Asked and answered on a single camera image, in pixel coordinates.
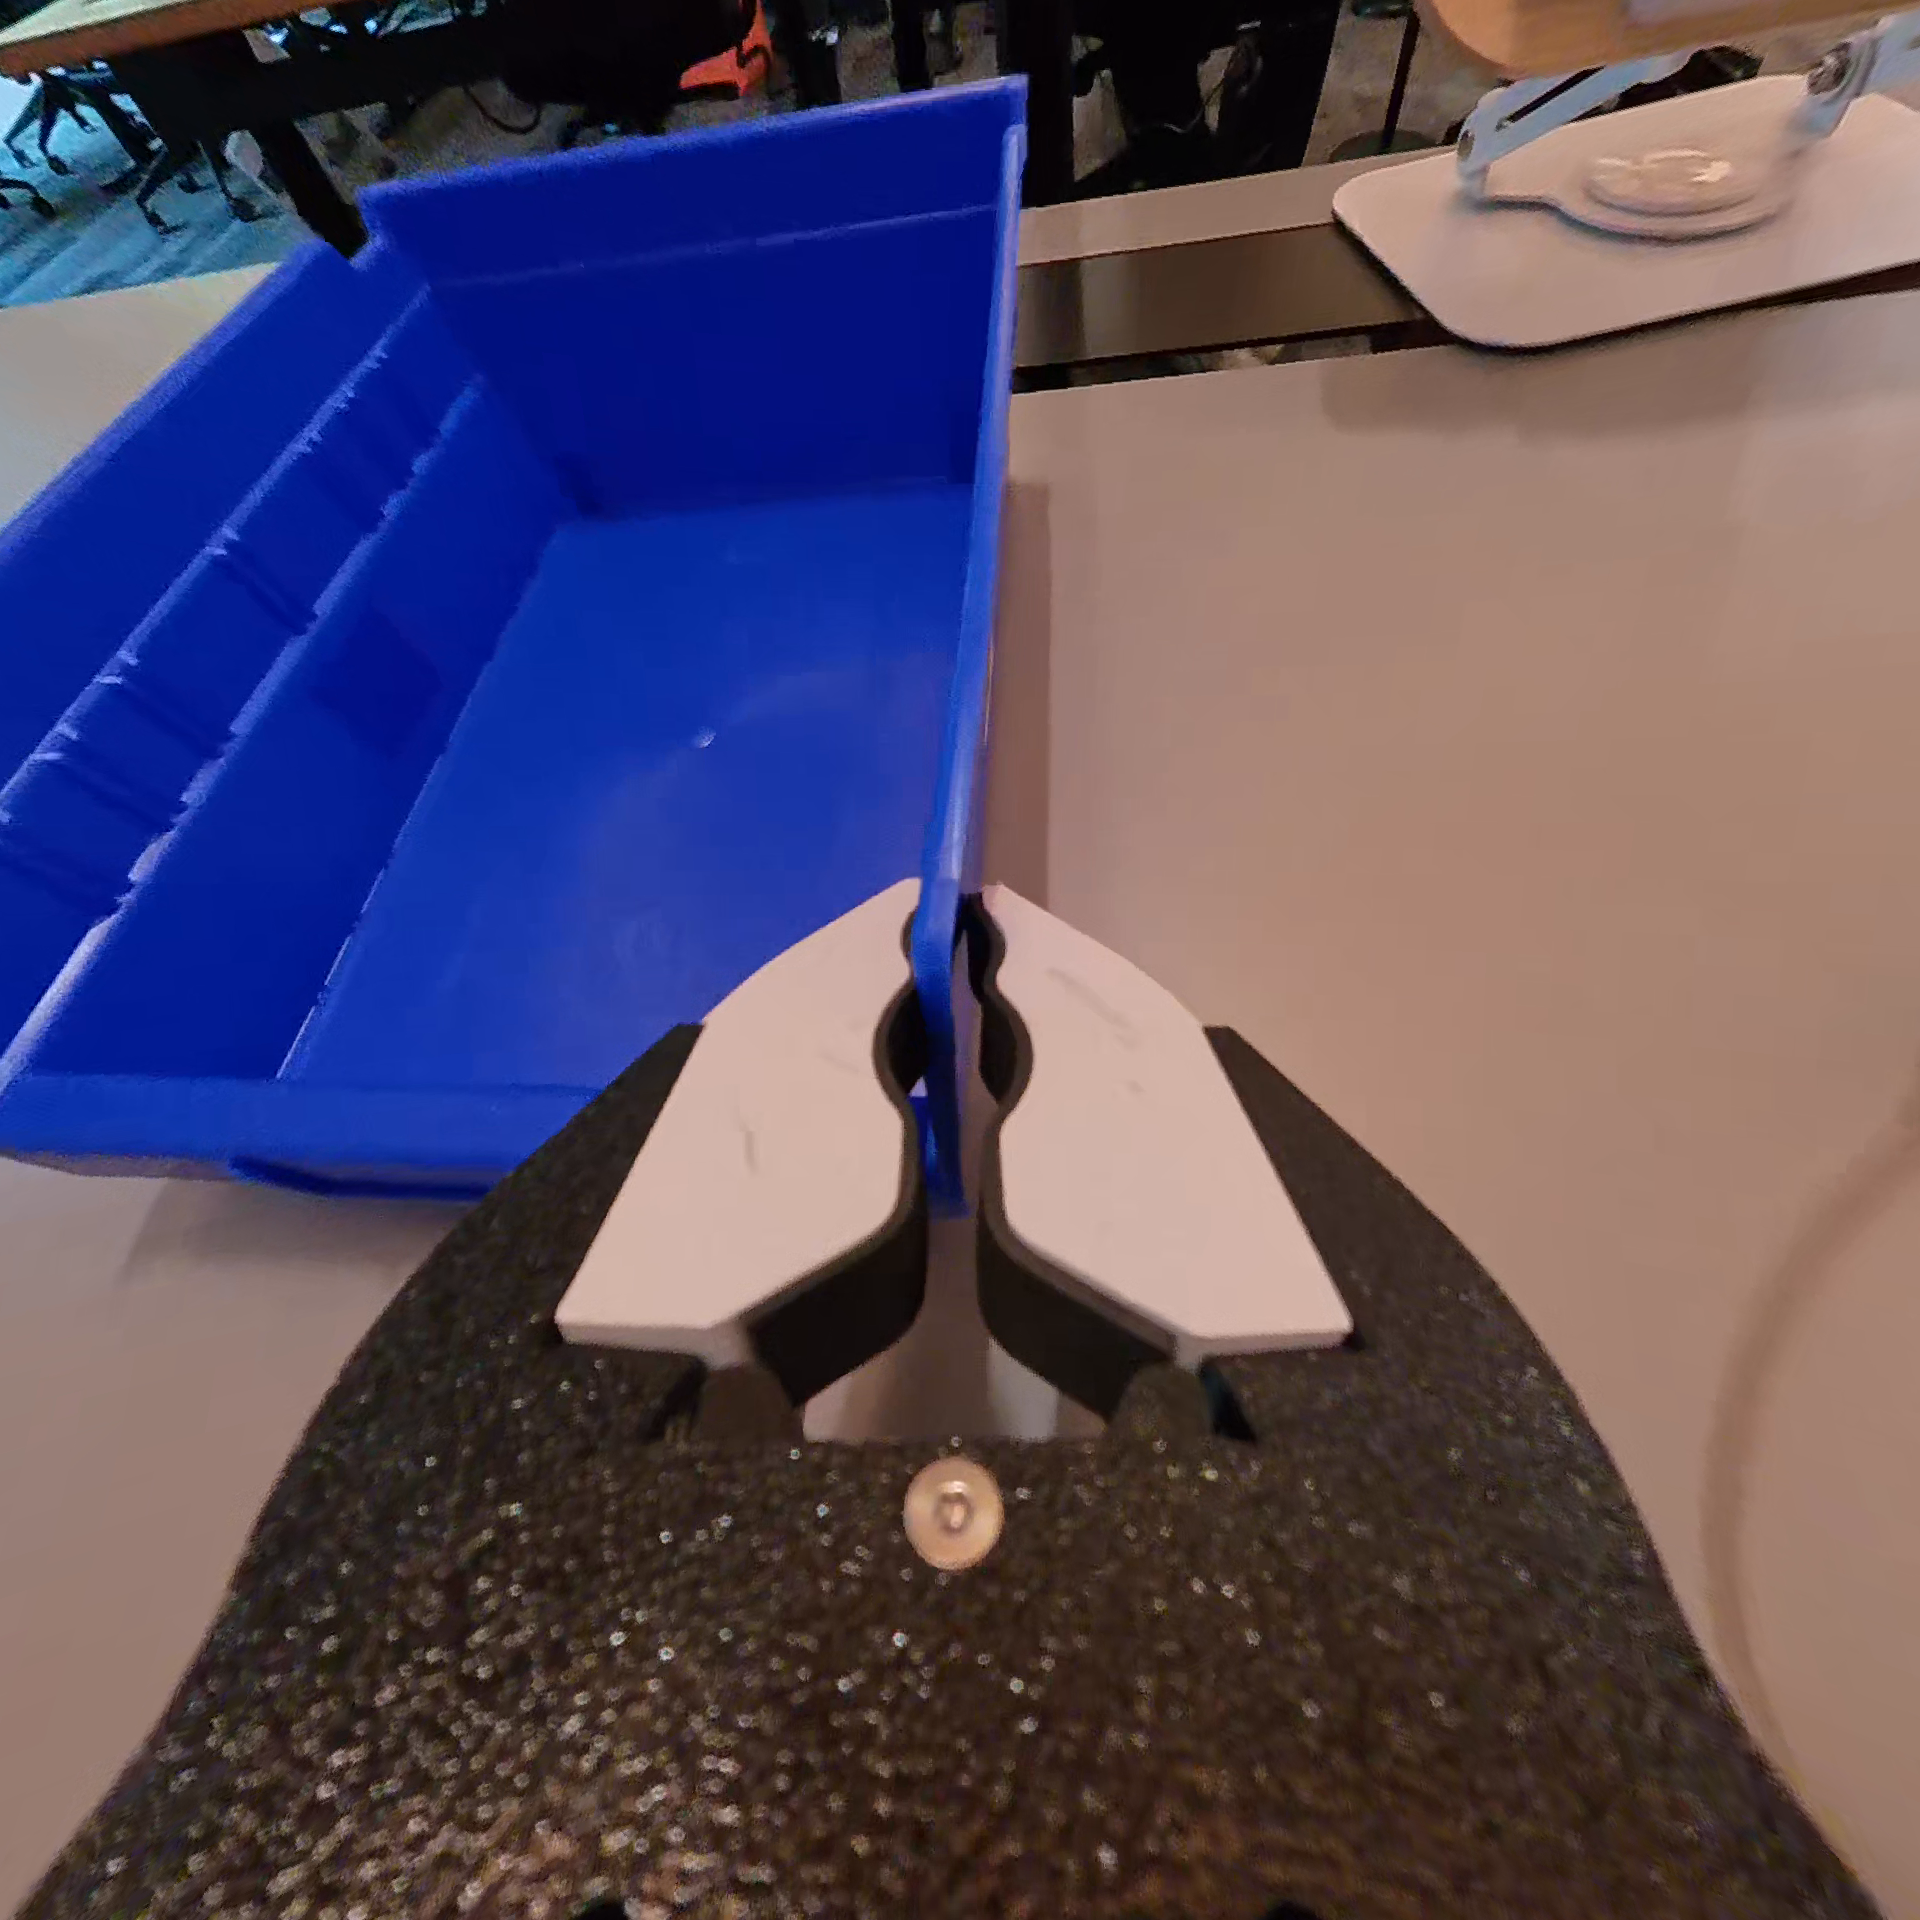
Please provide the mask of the grey desk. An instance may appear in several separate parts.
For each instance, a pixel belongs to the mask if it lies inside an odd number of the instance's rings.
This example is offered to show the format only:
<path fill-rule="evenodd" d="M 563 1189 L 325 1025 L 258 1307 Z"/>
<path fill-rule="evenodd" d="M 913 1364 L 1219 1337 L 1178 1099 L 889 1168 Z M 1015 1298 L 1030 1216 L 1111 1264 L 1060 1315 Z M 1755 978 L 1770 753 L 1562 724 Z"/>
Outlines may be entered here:
<path fill-rule="evenodd" d="M 809 1418 L 479 1204 L 6 1168 L 6 1916 L 1917 1916 L 1917 294 L 1015 397 L 990 873 L 1354 1343 Z"/>

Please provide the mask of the background desk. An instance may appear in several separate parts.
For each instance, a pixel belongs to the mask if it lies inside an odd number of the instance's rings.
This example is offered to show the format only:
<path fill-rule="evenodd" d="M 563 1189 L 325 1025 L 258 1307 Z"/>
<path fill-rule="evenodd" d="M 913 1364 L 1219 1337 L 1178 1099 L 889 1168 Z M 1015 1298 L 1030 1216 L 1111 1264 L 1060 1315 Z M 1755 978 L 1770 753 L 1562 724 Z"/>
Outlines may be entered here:
<path fill-rule="evenodd" d="M 297 218 L 350 256 L 365 230 L 300 123 L 379 105 L 395 90 L 385 77 L 387 35 L 379 35 L 379 5 L 319 5 L 338 26 L 268 60 L 254 33 L 297 26 L 303 12 L 317 5 L 35 5 L 6 26 L 0 66 L 30 77 L 101 60 L 172 149 L 217 149 L 227 133 L 254 133 Z"/>

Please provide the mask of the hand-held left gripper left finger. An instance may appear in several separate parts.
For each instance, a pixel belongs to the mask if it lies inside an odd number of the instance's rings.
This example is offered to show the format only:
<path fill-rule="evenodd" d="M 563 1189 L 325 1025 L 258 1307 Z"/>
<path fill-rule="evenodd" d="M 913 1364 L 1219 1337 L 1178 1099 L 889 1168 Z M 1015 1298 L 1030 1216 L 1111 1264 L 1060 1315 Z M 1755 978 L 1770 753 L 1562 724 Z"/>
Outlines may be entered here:
<path fill-rule="evenodd" d="M 568 1343 L 767 1373 L 813 1403 L 928 1305 L 915 877 L 757 970 L 691 1044 L 560 1298 Z"/>

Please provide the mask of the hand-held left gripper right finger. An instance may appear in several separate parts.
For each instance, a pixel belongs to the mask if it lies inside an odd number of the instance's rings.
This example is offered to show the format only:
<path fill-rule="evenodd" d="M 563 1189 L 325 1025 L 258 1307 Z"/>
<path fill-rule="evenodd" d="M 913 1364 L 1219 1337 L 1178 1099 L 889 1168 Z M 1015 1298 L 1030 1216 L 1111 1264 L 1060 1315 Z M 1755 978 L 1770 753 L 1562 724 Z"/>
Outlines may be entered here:
<path fill-rule="evenodd" d="M 1265 1072 L 1136 963 L 981 887 L 976 1307 L 990 1338 L 1111 1423 L 1142 1373 L 1339 1353 L 1354 1315 L 1236 1079 Z"/>

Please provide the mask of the orange black office chair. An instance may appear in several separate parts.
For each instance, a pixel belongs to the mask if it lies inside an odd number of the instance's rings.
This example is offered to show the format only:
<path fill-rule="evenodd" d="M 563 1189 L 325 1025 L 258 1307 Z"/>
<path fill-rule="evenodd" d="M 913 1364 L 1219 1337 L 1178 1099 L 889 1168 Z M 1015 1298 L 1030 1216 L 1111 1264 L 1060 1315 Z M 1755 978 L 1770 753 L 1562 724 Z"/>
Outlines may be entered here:
<path fill-rule="evenodd" d="M 744 26 L 742 35 L 691 60 L 685 77 L 677 77 L 677 93 L 687 105 L 744 105 L 744 98 L 769 98 L 774 90 L 774 39 L 769 39 L 769 19 L 767 19 L 767 5 L 744 5 Z"/>

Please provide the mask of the white stand base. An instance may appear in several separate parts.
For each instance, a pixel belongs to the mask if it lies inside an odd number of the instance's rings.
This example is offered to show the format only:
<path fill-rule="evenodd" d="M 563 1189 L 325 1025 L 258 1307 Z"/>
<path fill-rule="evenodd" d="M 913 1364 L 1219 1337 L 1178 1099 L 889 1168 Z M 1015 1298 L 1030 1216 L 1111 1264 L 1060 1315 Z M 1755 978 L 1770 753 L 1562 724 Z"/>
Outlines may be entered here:
<path fill-rule="evenodd" d="M 1336 220 L 1472 348 L 1572 348 L 1713 311 L 1905 282 L 1920 262 L 1920 117 L 1868 98 L 1758 230 L 1622 238 L 1536 201 L 1477 201 L 1452 156 L 1351 177 Z"/>

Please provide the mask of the blue storage bin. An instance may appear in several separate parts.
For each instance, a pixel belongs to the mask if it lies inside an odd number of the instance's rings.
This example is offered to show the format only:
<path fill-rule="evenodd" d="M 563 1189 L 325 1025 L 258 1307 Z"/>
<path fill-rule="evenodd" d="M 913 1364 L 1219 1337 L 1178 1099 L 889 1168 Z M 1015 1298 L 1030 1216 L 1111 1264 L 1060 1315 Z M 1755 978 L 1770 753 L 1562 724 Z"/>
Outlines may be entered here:
<path fill-rule="evenodd" d="M 6 529 L 6 1161 L 487 1195 L 896 892 L 952 1040 L 1027 84 L 360 195 Z"/>

